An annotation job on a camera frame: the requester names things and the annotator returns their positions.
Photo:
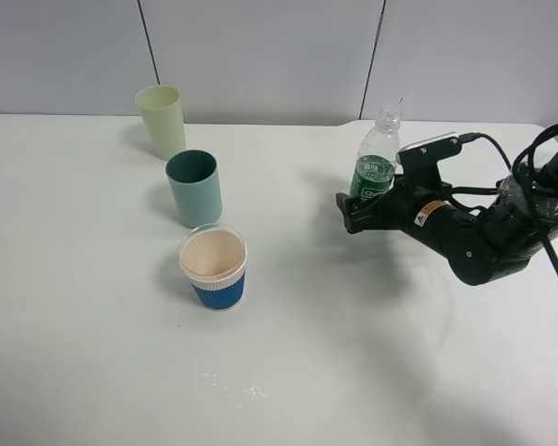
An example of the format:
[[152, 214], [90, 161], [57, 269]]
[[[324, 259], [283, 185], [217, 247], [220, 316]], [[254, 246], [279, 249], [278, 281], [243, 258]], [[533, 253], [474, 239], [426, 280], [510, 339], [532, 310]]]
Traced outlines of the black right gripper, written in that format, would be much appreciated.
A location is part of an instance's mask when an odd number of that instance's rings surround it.
[[344, 192], [336, 195], [337, 206], [350, 234], [366, 230], [400, 230], [418, 242], [455, 241], [474, 226], [468, 207], [452, 202], [458, 192], [449, 183], [437, 188], [410, 188], [397, 178], [386, 192], [362, 199]]

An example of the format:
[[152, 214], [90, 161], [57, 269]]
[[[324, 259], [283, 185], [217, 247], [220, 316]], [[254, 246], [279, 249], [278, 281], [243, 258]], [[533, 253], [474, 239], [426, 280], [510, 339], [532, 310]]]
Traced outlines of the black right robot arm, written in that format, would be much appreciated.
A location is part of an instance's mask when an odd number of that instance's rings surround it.
[[439, 162], [460, 154], [477, 133], [449, 133], [401, 149], [403, 168], [385, 194], [364, 201], [336, 196], [345, 229], [400, 230], [443, 256], [455, 275], [472, 286], [524, 269], [558, 237], [558, 151], [543, 166], [535, 150], [558, 136], [544, 129], [493, 188], [443, 182]]

